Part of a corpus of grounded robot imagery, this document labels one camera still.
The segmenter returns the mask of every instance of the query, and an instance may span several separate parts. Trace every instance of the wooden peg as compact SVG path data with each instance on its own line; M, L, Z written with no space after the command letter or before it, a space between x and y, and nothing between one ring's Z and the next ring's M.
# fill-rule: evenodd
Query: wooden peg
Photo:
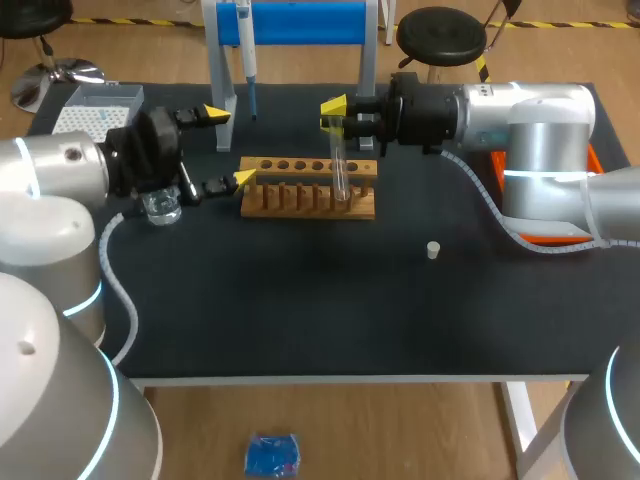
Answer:
M313 184L312 190L313 190L313 209L317 210L318 209L318 193L319 193L317 183Z
M256 198L256 194L258 193L258 185L256 183L256 176L254 175L249 179L249 196L253 200Z
M302 184L296 184L296 210L302 208Z
M262 185L262 208L265 210L269 209L269 184L265 183Z
M351 211L351 208L353 207L353 197L356 194L355 189L353 188L353 185L349 185L349 198L347 199L347 212Z
M369 187L371 186L371 180L365 178L364 182L362 182L362 188L360 189L360 196L366 197L369 195Z
M278 184L278 208L284 208L284 182Z

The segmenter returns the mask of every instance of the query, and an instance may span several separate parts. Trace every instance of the blue object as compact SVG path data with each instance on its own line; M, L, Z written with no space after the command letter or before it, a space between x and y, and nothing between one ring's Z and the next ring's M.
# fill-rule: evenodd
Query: blue object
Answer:
M245 459L244 473L257 477L293 477L300 467L295 435L253 435Z
M252 3L256 45L364 45L364 2ZM240 45L236 4L218 3L220 45Z

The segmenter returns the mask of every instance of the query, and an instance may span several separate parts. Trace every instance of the small white cylinder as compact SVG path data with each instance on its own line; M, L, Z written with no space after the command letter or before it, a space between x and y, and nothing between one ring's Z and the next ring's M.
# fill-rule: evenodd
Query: small white cylinder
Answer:
M435 260L440 253L440 244L438 242L427 243L427 256L429 260Z

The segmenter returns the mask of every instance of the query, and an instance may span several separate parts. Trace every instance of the test tube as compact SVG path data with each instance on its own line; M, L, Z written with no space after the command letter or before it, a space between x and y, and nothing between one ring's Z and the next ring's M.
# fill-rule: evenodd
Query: test tube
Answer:
M342 117L329 117L329 144L331 146L331 169L333 170L333 192L339 202L349 198L349 174L344 160L344 136Z

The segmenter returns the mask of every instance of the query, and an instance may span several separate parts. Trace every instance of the black tabletop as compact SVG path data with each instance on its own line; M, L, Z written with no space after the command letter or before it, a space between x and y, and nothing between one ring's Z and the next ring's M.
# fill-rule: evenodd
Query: black tabletop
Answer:
M73 86L52 88L30 133L51 132ZM258 121L237 88L231 153L213 131L184 134L201 181L242 155L328 156L319 105L344 85L258 86ZM145 85L144 108L193 106L206 85ZM607 170L628 165L597 101L592 139ZM348 152L375 158L376 152ZM467 157L482 175L486 156ZM489 188L493 179L484 176ZM375 221L243 219L240 198L187 208L175 225L128 220L110 243L140 332L121 364L134 378L262 375L586 374L637 322L640 251L546 257L515 245L467 176L419 148L390 145L379 164ZM127 202L95 212L99 232ZM426 257L431 240L442 249ZM127 317L105 292L104 348Z

